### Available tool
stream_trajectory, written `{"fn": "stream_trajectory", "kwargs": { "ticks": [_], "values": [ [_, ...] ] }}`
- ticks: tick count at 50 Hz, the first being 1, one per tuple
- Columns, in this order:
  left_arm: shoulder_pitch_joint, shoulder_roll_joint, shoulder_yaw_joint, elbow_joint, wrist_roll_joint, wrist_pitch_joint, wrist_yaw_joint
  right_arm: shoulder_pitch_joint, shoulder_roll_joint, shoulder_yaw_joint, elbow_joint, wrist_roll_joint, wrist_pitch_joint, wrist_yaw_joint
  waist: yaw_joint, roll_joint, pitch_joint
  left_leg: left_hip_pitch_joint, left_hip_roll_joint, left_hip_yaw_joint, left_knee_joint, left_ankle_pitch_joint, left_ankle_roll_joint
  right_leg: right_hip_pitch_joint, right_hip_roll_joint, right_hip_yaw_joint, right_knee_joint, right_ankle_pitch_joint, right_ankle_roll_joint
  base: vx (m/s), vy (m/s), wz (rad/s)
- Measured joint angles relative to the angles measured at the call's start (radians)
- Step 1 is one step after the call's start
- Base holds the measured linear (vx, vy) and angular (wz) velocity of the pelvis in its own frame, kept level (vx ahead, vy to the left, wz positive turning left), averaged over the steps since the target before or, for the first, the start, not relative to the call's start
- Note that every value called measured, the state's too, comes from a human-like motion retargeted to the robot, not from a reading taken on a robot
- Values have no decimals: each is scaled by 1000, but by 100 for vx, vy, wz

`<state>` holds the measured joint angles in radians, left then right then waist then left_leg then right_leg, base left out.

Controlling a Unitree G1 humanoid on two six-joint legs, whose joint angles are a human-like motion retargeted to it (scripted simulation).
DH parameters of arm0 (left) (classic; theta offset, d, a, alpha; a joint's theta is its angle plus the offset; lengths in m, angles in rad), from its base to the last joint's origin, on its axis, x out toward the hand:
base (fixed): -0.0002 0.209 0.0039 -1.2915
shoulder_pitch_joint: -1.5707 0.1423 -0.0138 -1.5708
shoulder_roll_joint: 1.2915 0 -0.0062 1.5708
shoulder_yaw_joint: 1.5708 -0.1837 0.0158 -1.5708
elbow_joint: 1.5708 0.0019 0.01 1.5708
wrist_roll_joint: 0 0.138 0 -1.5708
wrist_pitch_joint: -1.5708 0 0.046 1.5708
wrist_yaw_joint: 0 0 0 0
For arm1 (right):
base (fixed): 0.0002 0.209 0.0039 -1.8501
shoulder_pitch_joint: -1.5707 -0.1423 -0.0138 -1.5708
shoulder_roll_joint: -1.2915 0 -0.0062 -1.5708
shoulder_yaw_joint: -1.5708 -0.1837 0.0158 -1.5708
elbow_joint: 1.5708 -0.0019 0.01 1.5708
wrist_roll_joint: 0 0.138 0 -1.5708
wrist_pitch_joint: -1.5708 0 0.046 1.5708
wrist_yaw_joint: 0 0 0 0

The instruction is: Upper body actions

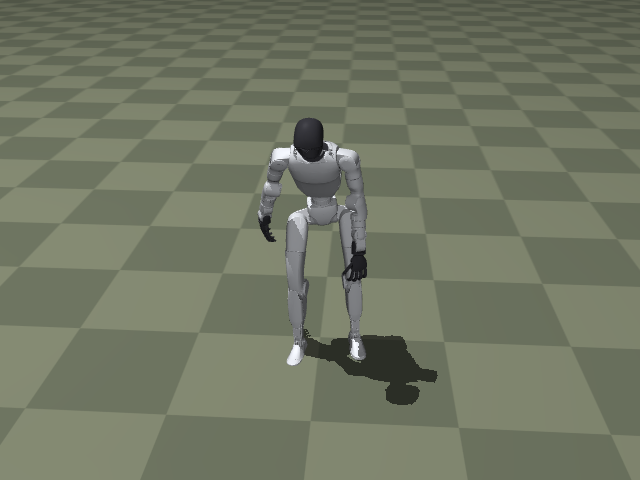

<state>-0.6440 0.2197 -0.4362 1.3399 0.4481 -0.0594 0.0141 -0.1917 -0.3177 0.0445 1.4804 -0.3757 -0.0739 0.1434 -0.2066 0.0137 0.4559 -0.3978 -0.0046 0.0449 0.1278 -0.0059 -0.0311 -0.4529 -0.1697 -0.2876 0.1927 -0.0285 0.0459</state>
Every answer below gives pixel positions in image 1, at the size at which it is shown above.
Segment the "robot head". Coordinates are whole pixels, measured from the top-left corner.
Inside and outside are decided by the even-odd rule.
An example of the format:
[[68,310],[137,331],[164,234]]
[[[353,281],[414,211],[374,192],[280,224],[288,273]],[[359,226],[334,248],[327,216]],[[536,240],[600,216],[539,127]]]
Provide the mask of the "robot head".
[[295,127],[294,147],[304,160],[317,162],[325,154],[323,151],[320,155],[322,150],[329,150],[328,145],[323,142],[323,137],[323,126],[319,120],[314,118],[301,119]]

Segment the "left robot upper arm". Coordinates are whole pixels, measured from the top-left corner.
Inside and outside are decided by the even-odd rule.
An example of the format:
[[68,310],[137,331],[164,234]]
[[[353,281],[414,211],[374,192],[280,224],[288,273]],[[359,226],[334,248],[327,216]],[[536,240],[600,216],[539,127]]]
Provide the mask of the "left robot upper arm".
[[360,169],[360,157],[357,152],[349,149],[339,148],[337,150],[337,161],[341,170],[345,172],[347,186],[351,192],[347,195],[345,206],[348,210],[356,210],[356,201],[364,196],[363,179]]

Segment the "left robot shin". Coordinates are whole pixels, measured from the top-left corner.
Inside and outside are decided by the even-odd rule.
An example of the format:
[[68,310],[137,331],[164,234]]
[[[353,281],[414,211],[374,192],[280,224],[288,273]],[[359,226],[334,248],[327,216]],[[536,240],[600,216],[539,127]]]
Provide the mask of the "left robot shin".
[[346,307],[350,317],[351,337],[354,338],[356,332],[357,337],[360,338],[360,317],[362,314],[362,286],[358,283],[351,285],[349,289],[345,290]]

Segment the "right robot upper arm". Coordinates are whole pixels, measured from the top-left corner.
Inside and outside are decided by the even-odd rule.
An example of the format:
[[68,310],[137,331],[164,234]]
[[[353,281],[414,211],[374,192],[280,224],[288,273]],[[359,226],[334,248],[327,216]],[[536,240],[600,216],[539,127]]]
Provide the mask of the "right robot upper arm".
[[276,148],[272,151],[267,171],[267,191],[265,196],[279,197],[282,184],[279,183],[284,170],[288,168],[290,148]]

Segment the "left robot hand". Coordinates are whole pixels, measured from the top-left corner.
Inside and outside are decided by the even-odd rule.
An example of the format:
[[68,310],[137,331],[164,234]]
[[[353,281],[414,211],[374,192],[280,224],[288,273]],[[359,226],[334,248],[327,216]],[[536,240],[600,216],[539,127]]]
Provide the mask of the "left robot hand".
[[[347,279],[347,281],[353,281],[355,282],[356,280],[361,280],[362,277],[365,278],[367,277],[367,261],[365,259],[365,257],[363,255],[366,254],[366,249],[365,251],[360,251],[360,252],[356,252],[356,243],[353,241],[352,242],[352,252],[353,257],[351,258],[351,263],[348,265],[348,267],[344,270],[343,275],[345,275],[349,269],[351,268],[351,275],[350,277]],[[364,271],[364,274],[363,274]],[[355,273],[355,277],[354,277],[354,273]],[[358,277],[359,274],[359,277]],[[354,277],[354,279],[353,279]]]

